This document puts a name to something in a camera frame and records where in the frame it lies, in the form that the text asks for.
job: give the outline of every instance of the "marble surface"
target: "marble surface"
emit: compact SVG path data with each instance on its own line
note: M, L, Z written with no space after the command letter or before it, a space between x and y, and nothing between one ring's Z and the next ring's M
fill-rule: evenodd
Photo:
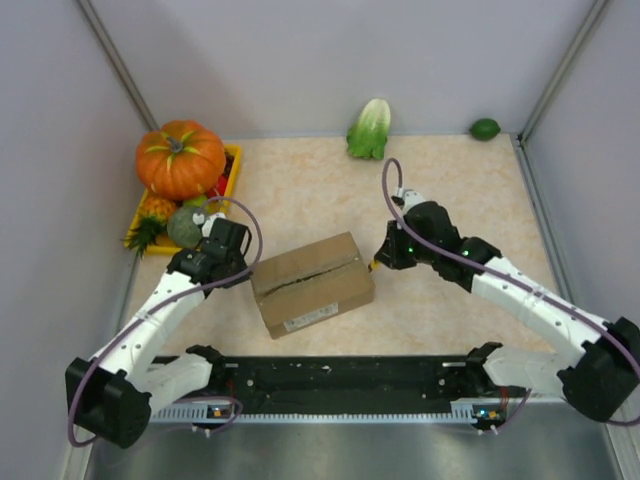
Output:
M391 218L381 193L382 162L349 158L342 137L238 143L244 166L235 197L261 223L263 258L347 230L363 256L373 256ZM462 135L391 137L385 154L402 163L406 187L447 208L461 235L496 245L525 274L555 291L507 135L487 143ZM238 208L232 207L230 216L249 221ZM141 262L127 318L153 291L168 260L152 255ZM381 267L373 275L372 304L278 340L269 337L248 282L216 290L177 328L163 352L180 354L202 344L225 355L444 354L467 353L486 341L549 350L510 314L442 281L429 267L402 272Z

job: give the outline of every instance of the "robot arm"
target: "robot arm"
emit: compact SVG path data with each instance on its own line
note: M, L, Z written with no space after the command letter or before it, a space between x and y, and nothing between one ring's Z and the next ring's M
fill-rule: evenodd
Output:
M395 220L388 222L385 241L370 268L378 263L393 270L430 265L444 280L509 311L556 351L528 352L492 342L472 350L466 367L475 369L487 386L517 386L559 396L592 420L609 420L638 385L636 375L598 332L545 302L542 295L587 317L640 360L638 328L625 318L611 322L578 309L524 275L496 247L477 237L460 237L446 209L418 192L399 188L392 200L402 208L407 226L427 242L516 278L530 291L438 254L416 242Z
M212 291L201 287L247 269L244 255L251 243L249 229L223 214L199 217L194 220L205 235L200 249L185 248L176 253L149 299L122 330L134 322L139 325L122 340L116 336L92 357L109 349L82 392L74 423L122 448L138 440L151 415L205 387L221 360L212 348L198 346L163 367L149 370L176 327ZM244 282L249 276L223 288ZM185 294L174 299L180 292ZM67 368L69 408L90 366L91 361L76 358Z

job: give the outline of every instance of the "wire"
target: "wire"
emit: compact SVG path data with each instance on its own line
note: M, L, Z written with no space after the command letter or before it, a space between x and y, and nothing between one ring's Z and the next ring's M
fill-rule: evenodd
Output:
M502 395L500 409L505 410L509 406L509 389L507 387L500 387L500 393Z
M223 401L227 401L229 403L232 403L233 405L235 405L237 407L237 411L234 412L233 416L229 419L229 421L223 423L220 427L216 428L216 429L212 429L209 432L210 433L220 433L223 432L224 430L227 430L233 423L235 423L238 418L240 418L240 414L242 413L242 409L243 409L243 405L242 402L240 402L238 399L233 398L233 397L223 397L223 396L214 396L214 397L193 397L193 398L183 398L180 400L177 400L174 403L196 403L196 402L211 402L211 401L219 401L219 400L223 400ZM100 451L100 457L102 460L102 463L107 467L107 468L117 468L120 465L122 465L127 458L129 458L132 454L139 452L140 450L142 450L145 447L148 447L150 444L152 444L153 442L155 442L156 440L158 440L160 437L164 437L167 433L171 433L171 432L177 432L177 431L182 431L182 430L193 430L194 428L196 429L200 429L200 430L206 430L206 429L202 429L199 427L193 427L191 425L179 425L176 427L169 427L169 428L165 428L164 430L161 430L157 433L155 433L154 435L151 435L149 438L136 443L135 448L133 449L129 449L127 450L127 455L125 456L125 458L123 458L122 460L119 460L117 462L110 462L107 459L106 456L106 452L104 447L101 449Z
M187 295L190 295L192 293L195 292L199 292L201 290L207 290L210 288L218 288L221 287L227 283L231 283L235 280L238 280L239 278L242 278L243 276L245 276L247 273L253 271L253 269L256 267L256 265L258 264L258 262L260 261L260 257L262 256L262 248L263 248L263 243L264 240L262 238L262 230L260 229L260 224L258 223L258 220L256 219L255 215L253 213L251 213L251 210L249 210L242 202L231 198L231 197L225 197L225 196L218 196L218 197L211 197L209 200L207 200L207 202L205 202L202 205L202 209L204 210L204 207L211 203L211 202L215 202L218 200L227 200L230 201L231 203L237 205L238 207L240 207L251 219L251 221L253 222L253 225L256 229L256 235L258 237L258 251L256 253L256 258L253 261L253 263L251 265L249 265L246 269L244 269L243 271L241 271L240 273L236 273L235 275L232 275L228 278L222 279L222 280L217 280L215 282L211 282L205 285L197 285L193 288L189 288L187 290L183 290L182 292L178 292L175 295L172 295L169 298L166 298L165 300L159 302L158 304L154 305L153 307L151 307L149 309L149 311L147 312L146 316L137 318L135 321L131 322L131 324L129 326L127 326L124 330L122 330L118 335L116 335L116 337L109 343L107 344L107 346L105 347L105 349L100 353L100 355L98 355L97 358L95 358L91 364L89 365L89 368L87 369L87 373L85 373L85 375L82 377L82 379L80 380L80 383L78 385L78 388L76 389L76 392L73 396L73 399L71 401L71 407L69 408L69 416L67 418L67 438L69 439L69 443L71 443L71 445L73 447L76 448L81 448L81 447L86 447L87 445L92 444L93 442L95 442L97 440L97 436L94 436L88 440L85 441L78 441L78 439L75 436L75 432L74 432L74 420L76 418L76 413L78 411L78 405L80 404L80 399L82 398L82 394L84 393L84 389L87 386L87 383L89 382L89 379L91 378L91 376L93 375L93 373L97 370L97 368L100 366L100 363L107 357L107 355L109 355L113 349L116 347L116 345L118 345L122 340L124 340L129 334L131 334L131 332L133 332L136 328L138 328L142 323L145 322L145 320L147 319L148 316L153 315L154 313L156 313L157 311L159 311L160 309L166 307L167 305L169 305L170 303L175 302L176 300L179 300L182 297L185 297Z
M534 290L532 287L530 287L529 285L527 285L524 282L521 282L520 280L511 277L510 275L507 275L506 273L500 272L498 270L495 270L493 268L487 267L485 265L482 265L481 263L477 263L474 262L473 260L469 260L468 258L462 257L460 255L456 255L455 253L449 252L437 245L434 245L430 242L428 242L427 240L425 240L424 238L422 238L420 235L418 235L413 229L411 229L406 222L404 221L404 219L402 218L402 216L396 211L393 201L391 200L391 197L389 195L389 187L387 186L387 178L389 175L389 166L391 164L394 164L397 168L398 171L398 188L402 188L403 186L403 175L402 175L402 167L400 166L400 162L395 159L395 158L389 158L385 161L384 166L382 168L382 194L384 196L384 201L387 204L387 207L389 208L389 211L391 212L391 214L393 215L393 217L395 218L395 220L398 222L398 224L400 225L400 227L402 227L402 229L407 232L407 234L409 234L410 237L412 237L415 241L417 241L418 243L420 243L421 245L427 247L428 249L444 256L447 258L450 258L452 260L457 261L458 263L461 263L463 265L467 265L469 267L473 267L477 270L489 273L490 275L493 275L495 277L500 278L501 280L504 280L507 283L510 283L518 288L521 288L522 290L524 290L527 293L531 293L534 296L540 298L542 301L546 302L547 304L551 305L552 307L557 308L558 310L571 315L572 317L576 318L577 320L579 320L580 322L584 323L586 326L588 326L589 328L591 328L592 330L596 331L598 334L600 334L603 338L605 338L609 343L611 343L611 345L613 345L616 350L618 350L620 352L620 354L625 358L625 360L627 362L629 362L629 364L631 365L631 368L633 369L633 372L636 374L636 376L638 377L638 379L640 380L640 365L638 365L638 362L636 361L635 358L633 358L633 355L631 354L631 352L629 352L629 350L627 348L625 348L624 345L622 345L622 343L620 343L615 337L613 337L609 332L607 332L604 328L602 328L600 325L594 323L591 319L589 319L588 317L586 317L585 315L581 314L580 312L578 312L577 310L574 310L574 308L570 308L567 307L566 305L563 305L561 302L555 300L554 298L549 297L548 295L536 291ZM528 395L525 395L525 397L523 398L523 401L518 405L518 407L516 408L516 410L514 411L514 414L519 411L519 409L524 406L524 403L526 403L527 399L528 399ZM633 420L630 421L620 421L620 420L609 420L608 422L606 422L609 425L614 425L614 426L618 426L618 427L634 427L637 425L640 425L640 416L636 417Z

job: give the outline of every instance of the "pumpkin stem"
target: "pumpkin stem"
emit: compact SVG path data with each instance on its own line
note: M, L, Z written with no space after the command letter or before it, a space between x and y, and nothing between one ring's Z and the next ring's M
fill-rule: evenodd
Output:
M173 153L179 153L184 148L184 145L182 144L182 142L179 140L176 140L173 137L167 137L167 141L171 145L171 152Z

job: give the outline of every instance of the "brown cardboard box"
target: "brown cardboard box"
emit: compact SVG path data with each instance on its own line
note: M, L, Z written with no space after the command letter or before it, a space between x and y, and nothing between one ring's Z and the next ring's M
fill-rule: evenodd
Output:
M370 303L375 291L349 232L263 260L251 284L274 339Z

